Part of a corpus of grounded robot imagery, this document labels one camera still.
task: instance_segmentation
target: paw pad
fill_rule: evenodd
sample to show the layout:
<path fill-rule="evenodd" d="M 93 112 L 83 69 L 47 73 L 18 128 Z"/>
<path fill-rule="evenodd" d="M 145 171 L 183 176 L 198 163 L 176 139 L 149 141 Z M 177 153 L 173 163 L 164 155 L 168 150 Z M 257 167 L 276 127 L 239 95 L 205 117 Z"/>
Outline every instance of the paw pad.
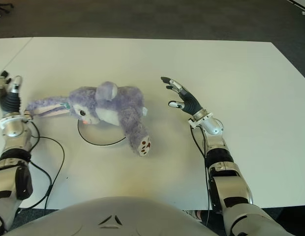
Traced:
<path fill-rule="evenodd" d="M 140 145 L 138 147 L 138 152 L 141 156 L 145 156 L 150 148 L 151 148 L 151 142 L 149 141 L 149 136 L 146 136 L 145 138 L 142 139 L 142 141 L 140 142 Z"/>

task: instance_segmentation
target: tag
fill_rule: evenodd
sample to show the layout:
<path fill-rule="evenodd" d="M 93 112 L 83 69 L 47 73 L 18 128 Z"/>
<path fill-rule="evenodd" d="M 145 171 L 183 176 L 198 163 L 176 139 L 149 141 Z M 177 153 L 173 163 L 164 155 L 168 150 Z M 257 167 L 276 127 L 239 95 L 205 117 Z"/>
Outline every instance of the tag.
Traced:
<path fill-rule="evenodd" d="M 146 107 L 143 107 L 143 116 L 147 116 L 148 109 Z"/>
<path fill-rule="evenodd" d="M 68 102 L 61 103 L 60 105 L 61 105 L 61 106 L 65 106 L 65 108 L 66 108 L 67 110 L 70 110 L 70 105 L 69 105 Z"/>

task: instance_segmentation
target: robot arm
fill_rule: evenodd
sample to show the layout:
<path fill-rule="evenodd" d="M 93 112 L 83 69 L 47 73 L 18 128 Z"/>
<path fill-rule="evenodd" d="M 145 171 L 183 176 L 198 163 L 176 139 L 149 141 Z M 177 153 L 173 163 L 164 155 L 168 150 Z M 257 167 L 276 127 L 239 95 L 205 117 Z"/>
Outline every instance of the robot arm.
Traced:
<path fill-rule="evenodd" d="M 8 73 L 0 75 L 0 120 L 5 146 L 0 157 L 0 235 L 12 225 L 15 212 L 22 200 L 32 194 L 31 176 L 28 169 L 31 150 L 31 131 L 25 116 L 19 113 L 19 88 L 22 78 L 11 82 Z"/>
<path fill-rule="evenodd" d="M 190 126 L 200 126 L 205 134 L 205 167 L 209 175 L 212 208 L 223 215 L 227 235 L 291 235 L 261 208 L 253 205 L 250 188 L 222 137 L 222 123 L 203 109 L 197 99 L 178 82 L 166 77 L 161 79 L 168 84 L 167 89 L 178 93 L 183 100 L 170 101 L 168 105 L 190 114 Z"/>

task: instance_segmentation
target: floor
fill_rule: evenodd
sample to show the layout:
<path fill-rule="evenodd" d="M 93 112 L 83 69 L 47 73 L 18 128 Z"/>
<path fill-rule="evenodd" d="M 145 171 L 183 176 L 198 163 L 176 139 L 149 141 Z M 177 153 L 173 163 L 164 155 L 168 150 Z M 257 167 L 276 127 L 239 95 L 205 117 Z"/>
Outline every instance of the floor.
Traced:
<path fill-rule="evenodd" d="M 0 38 L 267 41 L 305 77 L 305 15 L 286 0 L 0 0 L 4 2 L 15 8 L 10 14 L 0 12 Z M 267 211 L 277 219 L 282 209 Z M 39 209 L 24 211 L 13 228 L 42 214 Z M 213 214 L 210 227 L 224 235 L 221 219 Z"/>

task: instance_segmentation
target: purple plush toy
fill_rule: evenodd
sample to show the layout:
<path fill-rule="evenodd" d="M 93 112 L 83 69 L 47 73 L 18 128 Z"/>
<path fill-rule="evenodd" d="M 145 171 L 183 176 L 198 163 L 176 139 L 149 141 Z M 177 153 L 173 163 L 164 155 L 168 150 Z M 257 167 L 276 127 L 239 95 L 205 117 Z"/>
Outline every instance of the purple plush toy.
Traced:
<path fill-rule="evenodd" d="M 69 97 L 49 97 L 31 102 L 26 111 L 32 116 L 54 116 L 70 112 L 85 124 L 97 124 L 100 120 L 119 125 L 132 149 L 145 156 L 151 148 L 141 117 L 146 115 L 143 94 L 137 87 L 118 87 L 104 82 L 99 87 L 81 87 Z"/>

